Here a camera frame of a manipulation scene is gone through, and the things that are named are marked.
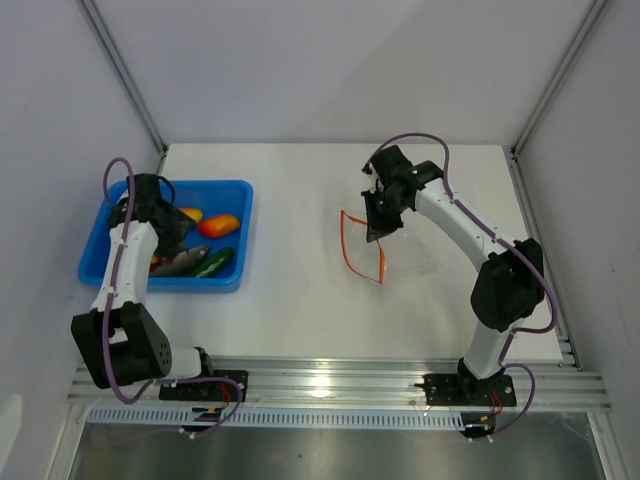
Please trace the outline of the grey toy fish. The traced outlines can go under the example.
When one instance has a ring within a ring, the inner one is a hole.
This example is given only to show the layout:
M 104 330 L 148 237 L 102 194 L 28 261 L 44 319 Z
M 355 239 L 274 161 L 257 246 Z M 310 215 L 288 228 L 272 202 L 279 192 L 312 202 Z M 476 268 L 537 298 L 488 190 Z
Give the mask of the grey toy fish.
M 149 276 L 185 277 L 199 267 L 209 256 L 210 246 L 193 247 L 178 253 L 166 261 L 159 261 L 150 267 Z

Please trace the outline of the clear zip bag orange zipper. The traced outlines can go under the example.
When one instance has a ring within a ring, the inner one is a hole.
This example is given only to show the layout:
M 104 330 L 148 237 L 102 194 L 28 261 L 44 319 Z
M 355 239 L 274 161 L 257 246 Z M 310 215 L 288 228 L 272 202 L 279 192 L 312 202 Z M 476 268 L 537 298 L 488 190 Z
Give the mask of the clear zip bag orange zipper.
M 340 206 L 340 246 L 343 261 L 354 275 L 385 284 L 399 279 L 434 275 L 442 268 L 433 252 L 411 229 L 366 241 L 367 227 L 363 210 Z

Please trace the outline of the green cucumber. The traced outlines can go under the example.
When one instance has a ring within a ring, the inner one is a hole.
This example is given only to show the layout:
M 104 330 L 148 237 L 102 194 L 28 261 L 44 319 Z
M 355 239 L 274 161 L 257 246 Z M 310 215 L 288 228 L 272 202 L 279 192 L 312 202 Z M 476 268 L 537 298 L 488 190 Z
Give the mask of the green cucumber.
M 192 278 L 212 278 L 222 272 L 234 259 L 235 251 L 231 247 L 222 248 L 210 255 L 196 267 L 189 276 Z

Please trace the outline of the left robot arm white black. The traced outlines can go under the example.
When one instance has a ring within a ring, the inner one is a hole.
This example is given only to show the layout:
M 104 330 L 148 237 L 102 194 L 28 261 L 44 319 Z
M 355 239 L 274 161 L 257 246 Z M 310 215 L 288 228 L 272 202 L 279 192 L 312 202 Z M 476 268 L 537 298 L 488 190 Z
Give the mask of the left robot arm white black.
M 94 384 L 115 389 L 142 381 L 182 379 L 197 400 L 216 390 L 217 376 L 206 368 L 200 347 L 173 348 L 146 308 L 152 259 L 170 260 L 185 250 L 195 222 L 162 189 L 173 186 L 154 174 L 136 174 L 127 195 L 107 218 L 109 257 L 90 310 L 71 321 L 71 334 Z

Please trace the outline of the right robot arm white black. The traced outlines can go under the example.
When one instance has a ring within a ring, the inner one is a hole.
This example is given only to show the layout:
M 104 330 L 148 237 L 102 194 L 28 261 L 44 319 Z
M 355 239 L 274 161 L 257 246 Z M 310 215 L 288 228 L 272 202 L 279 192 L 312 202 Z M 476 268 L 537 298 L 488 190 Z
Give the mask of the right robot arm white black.
M 466 207 L 432 161 L 414 165 L 398 146 L 376 151 L 362 171 L 371 180 L 362 192 L 366 240 L 376 242 L 403 226 L 411 210 L 433 222 L 466 255 L 477 272 L 471 309 L 477 326 L 456 373 L 458 395 L 479 403 L 504 373 L 511 332 L 544 299 L 543 250 L 532 238 L 501 238 L 479 214 Z

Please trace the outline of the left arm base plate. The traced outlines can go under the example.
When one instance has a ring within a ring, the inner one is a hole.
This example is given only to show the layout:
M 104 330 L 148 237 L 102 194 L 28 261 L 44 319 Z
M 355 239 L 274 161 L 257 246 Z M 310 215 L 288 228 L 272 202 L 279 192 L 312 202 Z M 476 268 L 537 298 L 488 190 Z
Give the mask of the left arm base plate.
M 178 383 L 175 387 L 161 386 L 159 399 L 162 401 L 181 402 L 220 402 L 233 403 L 238 400 L 246 400 L 249 384 L 249 372 L 247 370 L 214 370 L 213 377 L 226 378 L 236 382 L 242 389 L 239 396 L 236 388 L 228 382 L 208 381 L 202 383 Z

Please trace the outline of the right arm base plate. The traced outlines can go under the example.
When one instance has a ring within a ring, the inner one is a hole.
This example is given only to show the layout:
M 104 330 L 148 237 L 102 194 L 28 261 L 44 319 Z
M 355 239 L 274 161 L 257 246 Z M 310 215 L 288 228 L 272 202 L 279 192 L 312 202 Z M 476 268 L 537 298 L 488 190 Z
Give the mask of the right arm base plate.
M 503 371 L 481 380 L 473 376 L 463 378 L 458 374 L 431 373 L 424 375 L 414 386 L 423 391 L 430 406 L 517 405 L 512 378 Z

